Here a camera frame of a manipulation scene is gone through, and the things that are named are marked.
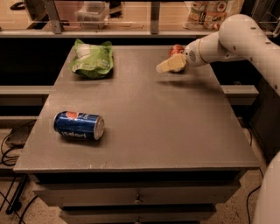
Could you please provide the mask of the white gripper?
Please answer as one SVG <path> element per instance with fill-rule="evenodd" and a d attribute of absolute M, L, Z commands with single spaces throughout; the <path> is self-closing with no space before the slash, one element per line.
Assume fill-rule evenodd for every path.
<path fill-rule="evenodd" d="M 190 67 L 200 67 L 207 64 L 200 55 L 199 38 L 185 47 L 184 55 L 181 53 L 174 54 L 169 59 L 164 60 L 156 66 L 157 72 L 179 72 L 186 66 L 186 62 Z"/>

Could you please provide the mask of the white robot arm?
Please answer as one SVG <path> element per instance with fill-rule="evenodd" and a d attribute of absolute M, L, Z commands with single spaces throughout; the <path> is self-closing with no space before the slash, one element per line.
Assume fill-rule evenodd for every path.
<path fill-rule="evenodd" d="M 236 14 L 225 19 L 219 30 L 171 52 L 157 65 L 159 73 L 178 72 L 216 61 L 248 60 L 280 95 L 280 46 L 271 42 L 256 21 Z M 253 224 L 280 224 L 280 152 L 268 165 L 256 203 Z"/>

